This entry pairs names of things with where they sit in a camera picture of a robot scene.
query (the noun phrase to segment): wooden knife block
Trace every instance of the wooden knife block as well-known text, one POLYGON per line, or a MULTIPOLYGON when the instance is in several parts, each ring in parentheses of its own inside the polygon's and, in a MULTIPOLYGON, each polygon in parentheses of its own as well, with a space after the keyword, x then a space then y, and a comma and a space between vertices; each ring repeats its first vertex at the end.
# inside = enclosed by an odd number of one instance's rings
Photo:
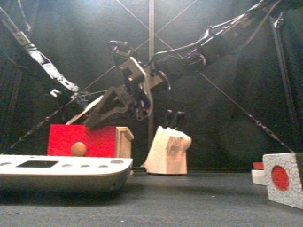
POLYGON ((174 129, 158 126, 146 161, 146 172, 158 175, 187 174, 185 150, 192 139, 174 129))

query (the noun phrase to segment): red box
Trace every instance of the red box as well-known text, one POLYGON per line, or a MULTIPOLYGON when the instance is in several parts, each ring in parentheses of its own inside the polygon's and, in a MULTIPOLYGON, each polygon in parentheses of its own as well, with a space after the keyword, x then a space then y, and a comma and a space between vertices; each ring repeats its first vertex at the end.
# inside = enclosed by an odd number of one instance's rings
POLYGON ((84 125, 52 124, 48 137, 46 155, 73 156, 74 143, 85 145, 86 157, 116 157, 116 127, 106 126, 89 130, 84 125))

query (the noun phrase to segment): wooden block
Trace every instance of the wooden block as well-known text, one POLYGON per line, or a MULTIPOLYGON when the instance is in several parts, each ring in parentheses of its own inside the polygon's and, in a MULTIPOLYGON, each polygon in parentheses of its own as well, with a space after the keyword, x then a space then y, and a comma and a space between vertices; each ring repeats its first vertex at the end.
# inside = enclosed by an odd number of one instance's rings
POLYGON ((265 171, 259 169, 251 170, 252 183, 267 186, 265 171))
POLYGON ((129 158, 132 139, 126 127, 89 130, 84 125, 52 124, 46 155, 129 158))
POLYGON ((263 164, 263 162, 253 162, 253 169, 264 170, 264 164, 263 164))
POLYGON ((268 198, 303 209, 303 153, 277 153, 263 156, 268 198))

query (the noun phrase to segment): white object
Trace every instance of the white object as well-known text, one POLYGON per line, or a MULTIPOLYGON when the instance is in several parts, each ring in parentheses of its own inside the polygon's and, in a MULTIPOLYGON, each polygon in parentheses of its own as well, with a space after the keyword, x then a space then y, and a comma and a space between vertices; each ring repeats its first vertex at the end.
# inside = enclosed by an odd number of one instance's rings
POLYGON ((109 192, 130 174, 132 159, 0 155, 0 190, 109 192))
POLYGON ((181 131, 158 126, 142 164, 146 172, 161 175, 187 174, 185 150, 191 143, 192 139, 181 131))
POLYGON ((265 171, 259 169, 251 170, 252 183, 267 186, 265 171))
POLYGON ((263 156, 268 199, 303 209, 303 153, 263 156))

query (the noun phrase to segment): egg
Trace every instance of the egg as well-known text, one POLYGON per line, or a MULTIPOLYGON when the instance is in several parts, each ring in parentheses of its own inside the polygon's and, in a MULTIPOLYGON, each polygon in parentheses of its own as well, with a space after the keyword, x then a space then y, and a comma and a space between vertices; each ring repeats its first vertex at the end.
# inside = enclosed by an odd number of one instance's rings
POLYGON ((76 142, 72 146, 70 146, 70 153, 73 154, 73 156, 78 156, 82 157, 86 153, 86 146, 84 143, 81 142, 76 142))

